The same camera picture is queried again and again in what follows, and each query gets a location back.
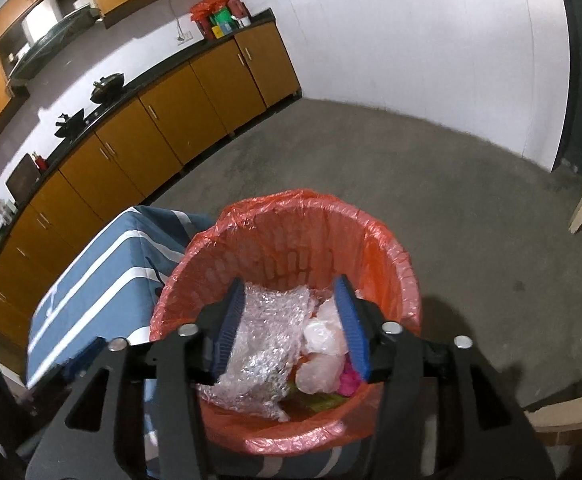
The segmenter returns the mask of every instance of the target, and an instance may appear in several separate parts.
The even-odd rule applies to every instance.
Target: red garbage bag
[[[387,319],[420,333],[420,292],[408,253],[381,222],[335,196],[308,189],[228,206],[198,233],[168,279],[151,318],[151,340],[192,322],[239,276],[277,290],[330,287],[346,274]],[[382,388],[363,384],[346,403],[277,422],[201,402],[207,437],[249,454],[290,456],[370,436]]]

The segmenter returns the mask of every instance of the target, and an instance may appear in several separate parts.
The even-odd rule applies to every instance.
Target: white wall
[[[304,95],[472,133],[550,170],[568,91],[563,0],[243,0],[272,7]]]
[[[53,134],[61,113],[80,108],[89,114],[93,82],[122,72],[127,82],[178,50],[202,39],[188,10],[199,0],[172,0],[184,31],[193,40],[178,44],[177,26],[169,0],[160,0],[110,29],[97,23],[58,54],[28,85],[30,98],[0,135],[0,198],[11,198],[6,179],[25,153],[48,156],[60,143]]]

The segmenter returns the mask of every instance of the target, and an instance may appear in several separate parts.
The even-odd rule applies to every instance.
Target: plastic bag
[[[344,356],[313,354],[295,374],[295,384],[305,394],[331,394],[340,387]]]
[[[334,299],[322,303],[317,316],[307,323],[304,329],[304,339],[306,341],[305,353],[318,352],[332,356],[343,356],[348,352],[340,314],[338,314]]]
[[[389,229],[358,208],[307,189],[228,206],[198,233],[171,274],[151,318],[151,340],[195,320],[222,299],[235,276],[290,290],[329,288],[345,273],[387,319],[420,332],[420,293],[408,253]],[[289,456],[370,436],[382,388],[362,384],[342,406],[283,424],[201,402],[206,435],[237,452]]]
[[[244,312],[226,371],[215,385],[200,385],[200,397],[228,410],[289,420],[278,402],[289,391],[287,379],[300,357],[302,329],[314,308],[306,285],[278,292],[246,283]]]

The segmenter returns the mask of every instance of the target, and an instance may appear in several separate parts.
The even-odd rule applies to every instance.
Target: blue gripper pad
[[[335,278],[333,291],[353,370],[367,381],[371,373],[370,340],[360,323],[356,294],[345,275]]]

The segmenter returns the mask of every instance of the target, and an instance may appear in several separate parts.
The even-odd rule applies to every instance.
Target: bubble wrap
[[[278,292],[247,283],[226,371],[214,386],[200,385],[200,397],[227,410],[287,421],[278,402],[289,391],[287,379],[315,306],[305,285]]]

